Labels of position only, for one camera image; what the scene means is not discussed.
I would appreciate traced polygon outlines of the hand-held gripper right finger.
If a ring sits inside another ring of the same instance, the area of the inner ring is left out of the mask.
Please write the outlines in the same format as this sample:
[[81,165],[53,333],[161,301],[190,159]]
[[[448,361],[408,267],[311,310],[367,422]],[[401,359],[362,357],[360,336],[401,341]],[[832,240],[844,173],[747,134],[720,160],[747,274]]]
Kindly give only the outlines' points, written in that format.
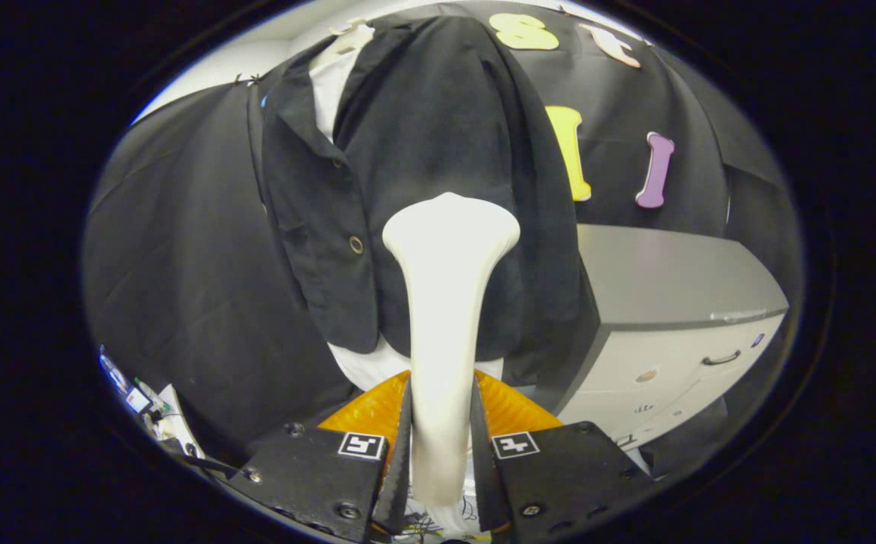
[[476,372],[473,479],[480,529],[494,543],[552,543],[631,513],[655,480],[593,422],[563,424]]

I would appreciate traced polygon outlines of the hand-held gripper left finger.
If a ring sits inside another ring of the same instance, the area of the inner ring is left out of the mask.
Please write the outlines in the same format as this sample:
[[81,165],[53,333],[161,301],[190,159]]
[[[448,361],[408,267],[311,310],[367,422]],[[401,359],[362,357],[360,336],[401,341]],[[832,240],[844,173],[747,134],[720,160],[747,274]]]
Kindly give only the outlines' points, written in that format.
[[405,526],[411,422],[409,372],[401,372],[318,425],[288,423],[227,484],[310,529],[392,541]]

